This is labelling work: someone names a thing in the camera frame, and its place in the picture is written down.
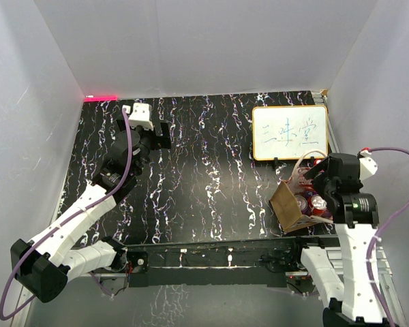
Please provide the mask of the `red coke can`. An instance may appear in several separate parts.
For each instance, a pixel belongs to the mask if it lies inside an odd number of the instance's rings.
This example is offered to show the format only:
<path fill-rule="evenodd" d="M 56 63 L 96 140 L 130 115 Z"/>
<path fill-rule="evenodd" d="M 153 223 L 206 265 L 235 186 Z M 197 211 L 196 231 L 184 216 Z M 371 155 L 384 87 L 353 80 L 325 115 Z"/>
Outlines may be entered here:
<path fill-rule="evenodd" d="M 296 182 L 297 185 L 299 187 L 302 188 L 313 188 L 313 179 L 315 177 L 317 177 L 319 174 L 323 173 L 324 170 L 318 170 L 318 169 L 314 169 L 314 172 L 312 174 L 310 174 L 310 178 L 307 178 L 305 176 L 306 173 L 308 173 L 309 171 L 313 170 L 313 168 L 309 168 L 309 167 L 300 167 L 297 169 L 296 171 Z"/>
<path fill-rule="evenodd" d="M 311 216 L 317 216 L 317 217 L 322 217 L 322 218 L 329 218 L 330 212 L 327 209 L 327 202 L 323 199 L 323 202 L 320 203 L 311 203 L 310 198 L 308 199 L 308 204 L 309 204 L 309 210 L 310 210 L 310 215 Z"/>

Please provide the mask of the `canvas bag with cat print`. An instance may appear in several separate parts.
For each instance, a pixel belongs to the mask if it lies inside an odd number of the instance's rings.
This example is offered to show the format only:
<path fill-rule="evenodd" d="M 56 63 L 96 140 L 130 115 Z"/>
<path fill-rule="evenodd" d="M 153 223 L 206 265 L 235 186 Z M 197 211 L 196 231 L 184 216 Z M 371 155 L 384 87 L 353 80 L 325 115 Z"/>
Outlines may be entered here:
<path fill-rule="evenodd" d="M 297 202 L 294 198 L 295 195 L 302 195 L 307 200 L 314 194 L 318 194 L 310 188 L 302 188 L 297 185 L 296 171 L 300 167 L 312 168 L 316 161 L 322 160 L 327 154 L 319 149 L 311 149 L 306 151 L 297 160 L 290 177 L 280 182 L 275 193 L 271 196 L 270 203 L 274 213 L 277 216 L 277 220 L 285 234 L 307 228 L 319 223 L 332 223 L 333 217 L 330 213 L 329 218 L 322 218 L 317 216 L 311 216 L 310 210 L 306 215 L 303 215 Z"/>

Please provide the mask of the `pink LED strip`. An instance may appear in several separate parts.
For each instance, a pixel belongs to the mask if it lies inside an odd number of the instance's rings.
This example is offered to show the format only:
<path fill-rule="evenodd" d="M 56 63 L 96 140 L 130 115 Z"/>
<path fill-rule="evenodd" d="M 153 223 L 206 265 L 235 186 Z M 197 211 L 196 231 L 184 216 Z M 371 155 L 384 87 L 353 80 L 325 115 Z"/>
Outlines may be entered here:
<path fill-rule="evenodd" d="M 88 95 L 85 97 L 84 102 L 106 102 L 106 101 L 117 101 L 117 95 L 102 95 L 102 96 L 94 96 Z"/>

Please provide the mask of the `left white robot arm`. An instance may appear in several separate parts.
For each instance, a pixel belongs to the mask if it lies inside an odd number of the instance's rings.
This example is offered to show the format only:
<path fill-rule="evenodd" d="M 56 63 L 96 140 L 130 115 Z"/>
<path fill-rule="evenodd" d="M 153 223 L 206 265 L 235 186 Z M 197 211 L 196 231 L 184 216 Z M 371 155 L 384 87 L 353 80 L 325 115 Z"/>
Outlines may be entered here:
<path fill-rule="evenodd" d="M 55 299 L 71 280 L 99 268 L 119 272 L 127 265 L 125 246 L 107 236 L 75 250 L 77 241 L 103 215 L 114 209 L 136 186 L 151 151 L 170 149 L 170 125 L 155 129 L 143 123 L 121 131 L 99 172 L 82 195 L 59 218 L 30 241 L 11 247 L 14 278 L 42 303 Z"/>

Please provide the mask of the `yellow framed whiteboard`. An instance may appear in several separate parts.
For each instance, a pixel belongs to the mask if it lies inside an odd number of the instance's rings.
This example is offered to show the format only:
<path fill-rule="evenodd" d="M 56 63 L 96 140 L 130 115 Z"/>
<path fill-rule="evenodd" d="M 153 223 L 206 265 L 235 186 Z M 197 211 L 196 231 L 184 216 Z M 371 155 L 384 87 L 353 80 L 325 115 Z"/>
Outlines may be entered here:
<path fill-rule="evenodd" d="M 323 105 L 264 106 L 252 110 L 253 157 L 256 161 L 315 158 L 328 154 L 328 111 Z"/>

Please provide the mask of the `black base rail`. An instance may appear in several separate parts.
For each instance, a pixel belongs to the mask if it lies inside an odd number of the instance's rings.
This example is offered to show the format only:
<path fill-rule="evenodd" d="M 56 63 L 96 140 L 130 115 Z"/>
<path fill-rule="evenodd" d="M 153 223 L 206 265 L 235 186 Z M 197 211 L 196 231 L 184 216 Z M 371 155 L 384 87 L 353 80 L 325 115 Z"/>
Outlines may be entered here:
<path fill-rule="evenodd" d="M 289 273 L 304 274 L 301 251 L 335 248 L 336 236 L 130 245 L 129 287 L 159 285 L 265 285 L 286 287 Z"/>

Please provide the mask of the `purple fanta can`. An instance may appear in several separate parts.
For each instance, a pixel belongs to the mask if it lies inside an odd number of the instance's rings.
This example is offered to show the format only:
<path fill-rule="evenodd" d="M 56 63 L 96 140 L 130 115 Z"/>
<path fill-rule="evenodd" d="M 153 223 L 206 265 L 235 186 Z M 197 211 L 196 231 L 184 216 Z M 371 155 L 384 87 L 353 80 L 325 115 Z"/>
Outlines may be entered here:
<path fill-rule="evenodd" d="M 323 199 L 318 194 L 315 194 L 310 198 L 310 201 L 313 204 L 315 204 L 315 203 L 320 203 L 321 204 L 323 202 Z"/>
<path fill-rule="evenodd" d="M 303 215 L 306 215 L 309 211 L 309 204 L 307 202 L 307 199 L 302 195 L 295 195 L 294 198 L 297 202 L 300 212 Z"/>

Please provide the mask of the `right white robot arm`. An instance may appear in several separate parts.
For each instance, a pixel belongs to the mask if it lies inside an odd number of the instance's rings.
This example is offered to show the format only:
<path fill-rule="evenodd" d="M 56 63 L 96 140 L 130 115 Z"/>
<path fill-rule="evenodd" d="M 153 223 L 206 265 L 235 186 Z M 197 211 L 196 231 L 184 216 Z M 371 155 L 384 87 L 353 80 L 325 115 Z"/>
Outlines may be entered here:
<path fill-rule="evenodd" d="M 395 324 L 379 287 L 377 202 L 361 192 L 363 180 L 377 169 L 371 151 L 363 149 L 357 155 L 331 153 L 303 175 L 327 204 L 342 259 L 340 277 L 323 247 L 299 247 L 290 253 L 291 264 L 312 276 L 324 306 L 324 326 Z"/>

